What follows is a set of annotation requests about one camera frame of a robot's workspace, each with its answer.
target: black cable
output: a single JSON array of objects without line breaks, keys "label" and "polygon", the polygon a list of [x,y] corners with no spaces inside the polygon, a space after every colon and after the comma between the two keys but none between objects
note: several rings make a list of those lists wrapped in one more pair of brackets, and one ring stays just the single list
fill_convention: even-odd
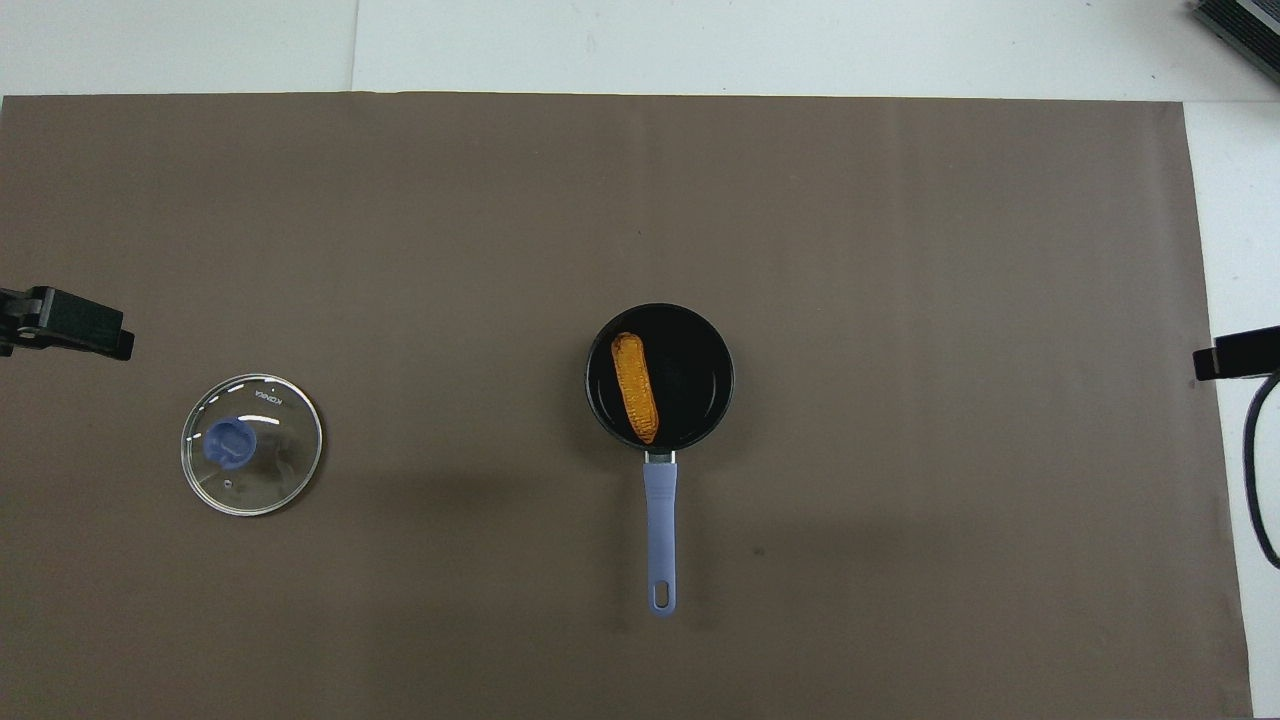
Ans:
[{"label": "black cable", "polygon": [[1253,436],[1258,429],[1258,415],[1262,414],[1262,404],[1267,396],[1280,384],[1280,372],[1274,373],[1267,382],[1262,383],[1253,402],[1249,404],[1249,414],[1244,418],[1244,495],[1249,500],[1249,520],[1253,521],[1253,534],[1258,537],[1262,546],[1262,555],[1267,561],[1280,570],[1280,555],[1271,547],[1271,538],[1267,537],[1266,528],[1262,527],[1262,509],[1258,507],[1258,478],[1253,468]]}]

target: pan handle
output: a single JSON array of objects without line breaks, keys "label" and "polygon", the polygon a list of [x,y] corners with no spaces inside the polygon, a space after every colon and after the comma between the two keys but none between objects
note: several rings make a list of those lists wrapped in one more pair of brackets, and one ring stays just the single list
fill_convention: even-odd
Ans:
[{"label": "pan handle", "polygon": [[676,611],[676,454],[645,454],[644,496],[649,512],[649,610]]}]

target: corn cob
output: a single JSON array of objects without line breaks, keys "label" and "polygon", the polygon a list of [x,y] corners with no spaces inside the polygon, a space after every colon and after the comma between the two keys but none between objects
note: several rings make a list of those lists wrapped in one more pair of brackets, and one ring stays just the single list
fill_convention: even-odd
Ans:
[{"label": "corn cob", "polygon": [[612,350],[613,370],[618,375],[622,406],[627,410],[631,429],[641,442],[653,445],[653,439],[658,437],[658,405],[653,400],[653,387],[649,384],[644,342],[639,336],[620,333],[613,338]]}]

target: brown paper backdrop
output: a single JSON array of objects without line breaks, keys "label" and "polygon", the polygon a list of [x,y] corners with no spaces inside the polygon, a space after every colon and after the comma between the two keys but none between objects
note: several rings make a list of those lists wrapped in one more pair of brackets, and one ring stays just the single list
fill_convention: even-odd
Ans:
[{"label": "brown paper backdrop", "polygon": [[[1179,105],[10,97],[0,279],[138,334],[0,360],[6,716],[1249,714]],[[666,621],[581,388],[658,300],[739,380]],[[256,519],[243,372],[326,423]]]}]

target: blue lid knob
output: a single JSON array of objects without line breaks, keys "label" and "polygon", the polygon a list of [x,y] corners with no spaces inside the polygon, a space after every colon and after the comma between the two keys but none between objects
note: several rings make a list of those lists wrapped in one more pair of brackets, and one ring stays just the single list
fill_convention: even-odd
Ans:
[{"label": "blue lid knob", "polygon": [[223,466],[238,470],[253,459],[257,433],[239,418],[223,418],[205,430],[205,457]]}]

